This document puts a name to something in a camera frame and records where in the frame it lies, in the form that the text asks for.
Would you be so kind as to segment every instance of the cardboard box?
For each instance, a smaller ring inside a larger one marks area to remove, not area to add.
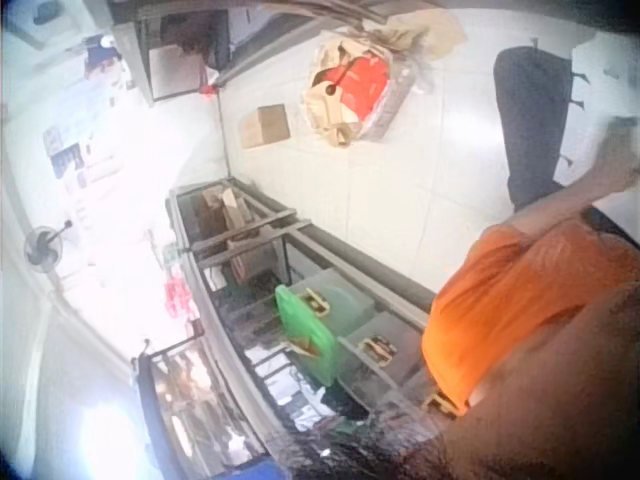
[[[242,148],[280,142],[291,137],[284,105],[260,107],[240,122]]]

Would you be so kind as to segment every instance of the light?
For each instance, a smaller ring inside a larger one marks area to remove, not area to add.
[[[187,435],[187,430],[184,428],[182,420],[174,415],[171,417],[171,424],[176,431],[182,451],[187,457],[191,458],[193,456],[193,446],[191,446],[191,440],[189,440],[189,435]]]
[[[81,448],[95,480],[135,480],[144,454],[135,427],[120,410],[99,406],[84,415]]]

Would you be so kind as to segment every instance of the white tile floor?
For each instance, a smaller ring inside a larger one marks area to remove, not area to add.
[[[232,175],[427,288],[438,291],[487,226],[512,210],[493,64],[532,45],[570,58],[592,32],[564,21],[495,10],[451,10],[468,41],[434,62],[385,138],[329,146],[302,109],[316,39],[232,81],[221,93]],[[242,150],[240,119],[284,103],[292,137]]]

